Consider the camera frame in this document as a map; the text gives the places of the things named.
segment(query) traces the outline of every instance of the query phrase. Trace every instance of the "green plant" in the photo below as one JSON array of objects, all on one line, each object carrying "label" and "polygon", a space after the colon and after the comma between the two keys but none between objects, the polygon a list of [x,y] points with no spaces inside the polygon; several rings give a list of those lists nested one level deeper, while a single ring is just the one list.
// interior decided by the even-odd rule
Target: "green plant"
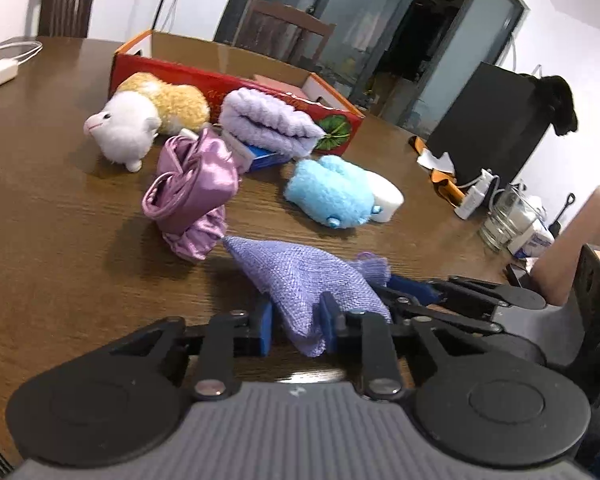
[{"label": "green plant", "polygon": [[351,124],[344,115],[330,115],[318,121],[326,135],[318,141],[318,150],[332,150],[343,145],[351,135]]}]

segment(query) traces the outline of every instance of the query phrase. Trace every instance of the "screw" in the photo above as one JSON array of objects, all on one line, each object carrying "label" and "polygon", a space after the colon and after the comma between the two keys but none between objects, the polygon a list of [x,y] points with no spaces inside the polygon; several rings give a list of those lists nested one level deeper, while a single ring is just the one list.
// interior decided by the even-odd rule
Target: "screw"
[{"label": "screw", "polygon": [[224,393],[226,386],[224,386],[222,381],[218,381],[217,379],[204,379],[198,381],[194,389],[199,395],[205,397],[217,397]]},{"label": "screw", "polygon": [[393,379],[374,379],[369,383],[369,389],[378,395],[395,395],[401,390],[400,383]]}]

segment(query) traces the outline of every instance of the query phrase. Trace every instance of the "wooden table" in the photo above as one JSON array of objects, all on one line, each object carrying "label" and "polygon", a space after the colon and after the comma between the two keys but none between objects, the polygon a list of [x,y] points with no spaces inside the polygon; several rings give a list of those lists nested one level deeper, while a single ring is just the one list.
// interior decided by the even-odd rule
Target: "wooden table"
[{"label": "wooden table", "polygon": [[[115,43],[44,39],[45,48],[0,87],[0,449],[19,457],[4,423],[27,378],[167,315],[205,323],[249,309],[256,290],[221,247],[199,264],[170,252],[140,201],[159,148],[138,174],[102,158],[82,134],[106,101]],[[227,206],[229,232],[311,244],[343,258],[373,251],[414,278],[462,274],[501,281],[504,257],[482,244],[478,220],[462,222],[415,163],[403,130],[369,117],[345,158],[381,173],[405,203],[389,224],[331,230],[282,198],[284,169],[248,175]],[[240,362],[240,377],[333,378],[327,358],[290,345]]]}]

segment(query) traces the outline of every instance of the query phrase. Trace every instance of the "pink satin pouch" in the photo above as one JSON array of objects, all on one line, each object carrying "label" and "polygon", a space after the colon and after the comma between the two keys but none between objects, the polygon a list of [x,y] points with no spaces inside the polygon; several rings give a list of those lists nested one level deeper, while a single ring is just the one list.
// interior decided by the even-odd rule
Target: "pink satin pouch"
[{"label": "pink satin pouch", "polygon": [[226,233],[224,204],[238,191],[231,152],[209,128],[197,140],[171,137],[160,152],[157,174],[142,211],[155,220],[174,253],[204,260]]}]

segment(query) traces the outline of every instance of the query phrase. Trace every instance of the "white spray bottle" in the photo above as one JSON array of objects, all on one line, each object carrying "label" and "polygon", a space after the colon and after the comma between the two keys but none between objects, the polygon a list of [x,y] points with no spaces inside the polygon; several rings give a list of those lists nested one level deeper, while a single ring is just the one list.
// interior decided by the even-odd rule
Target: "white spray bottle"
[{"label": "white spray bottle", "polygon": [[462,219],[466,220],[471,216],[478,206],[484,200],[484,196],[489,190],[493,175],[488,170],[482,170],[482,176],[478,179],[473,186],[469,188],[466,195],[462,199],[462,203],[456,207],[456,214]]}]

